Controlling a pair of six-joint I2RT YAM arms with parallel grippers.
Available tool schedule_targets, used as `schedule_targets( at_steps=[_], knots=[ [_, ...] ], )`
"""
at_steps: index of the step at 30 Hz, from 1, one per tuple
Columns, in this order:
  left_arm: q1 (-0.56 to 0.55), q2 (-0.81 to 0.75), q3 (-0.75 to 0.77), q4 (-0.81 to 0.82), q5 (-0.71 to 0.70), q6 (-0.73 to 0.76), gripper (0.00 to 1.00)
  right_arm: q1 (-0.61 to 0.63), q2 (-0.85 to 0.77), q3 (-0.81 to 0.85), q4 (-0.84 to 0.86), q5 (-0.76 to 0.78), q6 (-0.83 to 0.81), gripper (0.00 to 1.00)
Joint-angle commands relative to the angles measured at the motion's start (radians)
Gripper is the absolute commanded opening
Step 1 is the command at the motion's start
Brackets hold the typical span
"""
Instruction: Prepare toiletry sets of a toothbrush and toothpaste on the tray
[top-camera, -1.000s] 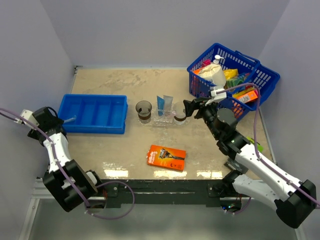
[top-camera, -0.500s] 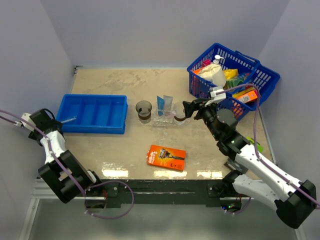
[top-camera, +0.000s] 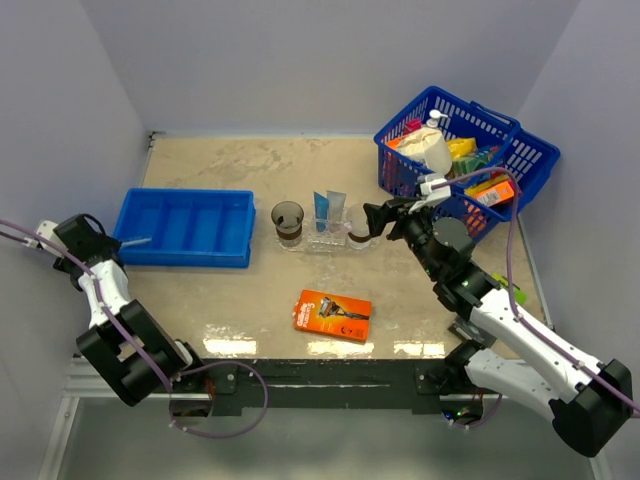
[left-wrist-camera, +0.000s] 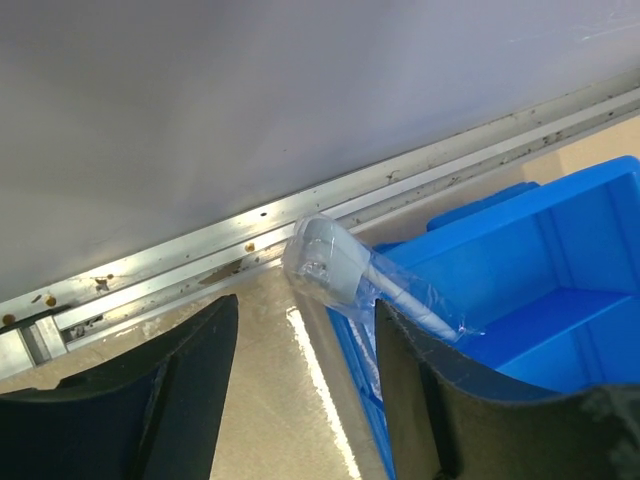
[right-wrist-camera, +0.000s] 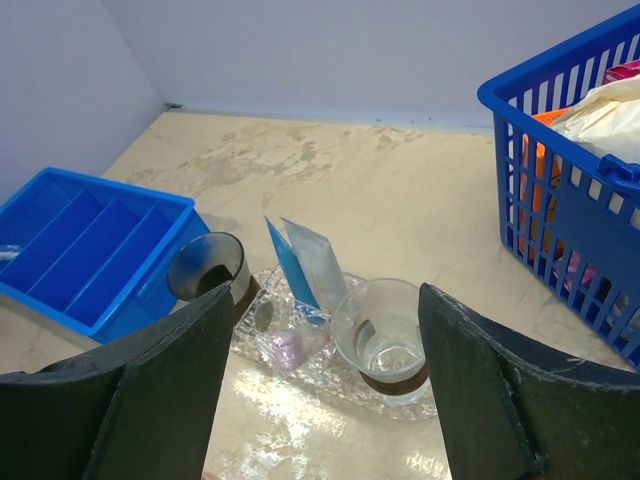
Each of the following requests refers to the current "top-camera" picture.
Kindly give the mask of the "white toothpaste tube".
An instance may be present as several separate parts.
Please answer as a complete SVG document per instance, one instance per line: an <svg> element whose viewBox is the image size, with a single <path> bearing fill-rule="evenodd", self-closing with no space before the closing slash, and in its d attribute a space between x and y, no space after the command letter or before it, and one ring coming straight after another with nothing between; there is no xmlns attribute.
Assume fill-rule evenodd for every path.
<svg viewBox="0 0 640 480"><path fill-rule="evenodd" d="M342 228L342 215L346 201L346 194L343 192L328 190L327 199L329 230L332 233L335 233Z"/></svg>

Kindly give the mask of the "dark smoked plastic cup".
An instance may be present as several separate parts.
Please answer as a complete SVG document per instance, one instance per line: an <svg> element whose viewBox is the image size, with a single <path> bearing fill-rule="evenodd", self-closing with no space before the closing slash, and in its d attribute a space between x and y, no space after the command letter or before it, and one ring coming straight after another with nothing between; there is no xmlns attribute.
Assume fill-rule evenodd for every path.
<svg viewBox="0 0 640 480"><path fill-rule="evenodd" d="M303 208L294 201L282 201L271 211L277 239L285 247L294 247L302 239Z"/></svg>

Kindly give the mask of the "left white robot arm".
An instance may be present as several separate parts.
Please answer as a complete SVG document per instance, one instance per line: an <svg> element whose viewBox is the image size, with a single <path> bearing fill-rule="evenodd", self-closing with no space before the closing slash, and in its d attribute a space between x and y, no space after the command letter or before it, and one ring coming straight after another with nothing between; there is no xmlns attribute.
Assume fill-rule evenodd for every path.
<svg viewBox="0 0 640 480"><path fill-rule="evenodd" d="M90 323L76 345L116 395L134 406L172 381L185 392L200 390L207 368L187 342L172 339L128 289L119 257L121 242L94 217L75 215L51 230L65 249L54 268L86 295Z"/></svg>

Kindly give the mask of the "white toothbrush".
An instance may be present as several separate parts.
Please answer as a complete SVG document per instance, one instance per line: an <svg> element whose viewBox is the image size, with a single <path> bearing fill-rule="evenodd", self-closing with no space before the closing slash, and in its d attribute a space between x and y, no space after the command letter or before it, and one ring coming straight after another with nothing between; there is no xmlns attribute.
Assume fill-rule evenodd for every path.
<svg viewBox="0 0 640 480"><path fill-rule="evenodd" d="M150 237L127 240L121 243L121 248L124 249L124 248L131 248L131 247L140 247L140 246L147 245L150 242L151 242Z"/></svg>

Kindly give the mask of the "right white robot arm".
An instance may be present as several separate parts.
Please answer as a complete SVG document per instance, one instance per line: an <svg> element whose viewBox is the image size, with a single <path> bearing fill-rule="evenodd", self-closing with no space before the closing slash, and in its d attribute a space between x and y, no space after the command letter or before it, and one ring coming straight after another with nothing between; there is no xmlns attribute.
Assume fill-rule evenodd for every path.
<svg viewBox="0 0 640 480"><path fill-rule="evenodd" d="M631 419L632 374L562 339L526 310L472 259L475 243L458 219L431 218L406 197L364 206L372 236L402 239L434 283L440 303L502 341L516 360L469 340L447 356L448 386L474 386L507 396L549 421L561 440L582 456L597 456Z"/></svg>

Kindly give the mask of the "pink toothbrush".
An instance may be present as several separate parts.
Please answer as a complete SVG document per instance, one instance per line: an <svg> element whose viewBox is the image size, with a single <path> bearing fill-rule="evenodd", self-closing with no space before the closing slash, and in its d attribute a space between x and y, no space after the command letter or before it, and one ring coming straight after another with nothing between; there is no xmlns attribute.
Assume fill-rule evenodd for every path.
<svg viewBox="0 0 640 480"><path fill-rule="evenodd" d="M352 230L350 222L336 222L329 225L329 231L334 236L348 235Z"/></svg>

